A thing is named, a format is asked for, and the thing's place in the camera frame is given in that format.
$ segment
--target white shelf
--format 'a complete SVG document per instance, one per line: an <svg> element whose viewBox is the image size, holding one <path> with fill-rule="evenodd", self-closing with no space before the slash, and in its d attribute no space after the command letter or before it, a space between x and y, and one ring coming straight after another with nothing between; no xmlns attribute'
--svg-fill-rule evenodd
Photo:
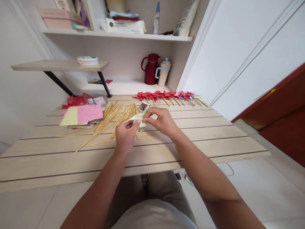
<svg viewBox="0 0 305 229"><path fill-rule="evenodd" d="M138 92L155 92L155 91L166 91L169 92L169 88L165 85L164 87L155 85L147 85L143 81L137 80L113 80L107 85L110 94L131 94L136 95ZM102 84L87 84L84 86L79 94L83 92L89 95L101 95L106 94L104 86Z"/></svg>
<svg viewBox="0 0 305 229"><path fill-rule="evenodd" d="M193 37L178 37L178 36L163 36L152 34L132 34L132 33L114 33L101 31L77 31L68 29L42 29L44 34L66 34L80 36L98 36L98 37L115 37L115 38L133 38L144 40L159 40L159 41L192 41Z"/></svg>

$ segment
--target wooden shelf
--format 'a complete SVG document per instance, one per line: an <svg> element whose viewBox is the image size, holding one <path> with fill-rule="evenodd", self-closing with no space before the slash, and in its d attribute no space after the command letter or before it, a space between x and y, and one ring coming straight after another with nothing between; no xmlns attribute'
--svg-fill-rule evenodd
<svg viewBox="0 0 305 229"><path fill-rule="evenodd" d="M162 35L152 35L152 34L77 31L77 30L67 30L67 29L42 29L41 31L44 34L66 34L66 35L97 36L97 37L112 37L112 38L132 38L132 39L159 40L159 41L192 41L193 40L193 37L162 36Z"/></svg>
<svg viewBox="0 0 305 229"><path fill-rule="evenodd" d="M65 71L65 72L101 72L109 62L99 61L98 65L80 65L76 60L40 60L26 64L12 65L14 71Z"/></svg>
<svg viewBox="0 0 305 229"><path fill-rule="evenodd" d="M166 91L169 92L170 89L165 85L164 87L155 85L147 85L144 81L139 80L116 80L114 79L110 84L107 85L110 94L134 94L138 92L155 92L155 91ZM102 84L87 84L84 86L78 94L83 94L83 92L89 95L100 95L101 91L105 91Z"/></svg>

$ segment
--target stack of paper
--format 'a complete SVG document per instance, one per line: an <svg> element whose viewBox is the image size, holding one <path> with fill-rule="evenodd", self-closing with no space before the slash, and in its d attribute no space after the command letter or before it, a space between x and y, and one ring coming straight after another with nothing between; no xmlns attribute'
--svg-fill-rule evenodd
<svg viewBox="0 0 305 229"><path fill-rule="evenodd" d="M103 111L100 104L69 107L64 112L64 118L59 125L82 125L82 128L88 128L91 127L91 125L94 125L94 123L97 123L101 118L103 118Z"/></svg>

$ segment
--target forearm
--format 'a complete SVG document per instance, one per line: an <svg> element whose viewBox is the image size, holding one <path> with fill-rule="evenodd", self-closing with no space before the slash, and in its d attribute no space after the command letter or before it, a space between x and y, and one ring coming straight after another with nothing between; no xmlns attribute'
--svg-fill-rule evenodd
<svg viewBox="0 0 305 229"><path fill-rule="evenodd" d="M218 166L182 132L170 136L182 164L203 200L241 200L240 195Z"/></svg>
<svg viewBox="0 0 305 229"><path fill-rule="evenodd" d="M61 229L102 228L127 163L127 153L115 150L95 182L77 202Z"/></svg>

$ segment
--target table surface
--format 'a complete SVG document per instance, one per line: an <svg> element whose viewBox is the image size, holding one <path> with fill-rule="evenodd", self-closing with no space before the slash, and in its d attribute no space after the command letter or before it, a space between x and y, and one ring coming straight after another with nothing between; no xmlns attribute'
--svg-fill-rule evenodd
<svg viewBox="0 0 305 229"><path fill-rule="evenodd" d="M26 64L12 65L15 71L65 71L65 72L101 72L109 62L99 61L98 65L84 66L76 60L40 60Z"/></svg>
<svg viewBox="0 0 305 229"><path fill-rule="evenodd" d="M131 95L114 95L109 103L119 100L128 106L141 104ZM188 101L185 106L162 100L161 108L168 108L179 128L215 163L268 156L270 153L259 143L217 113L211 107L193 107ZM71 132L58 124L62 120L61 105L33 130L17 141L0 156L0 192L17 191L73 182L94 180L112 156L116 142L85 146L75 152L87 139L86 136L57 137ZM91 129L73 135L88 135ZM92 143L109 140L114 129L109 128ZM140 137L155 132L147 125ZM135 140L124 176L147 174L182 168L172 141L162 133Z"/></svg>

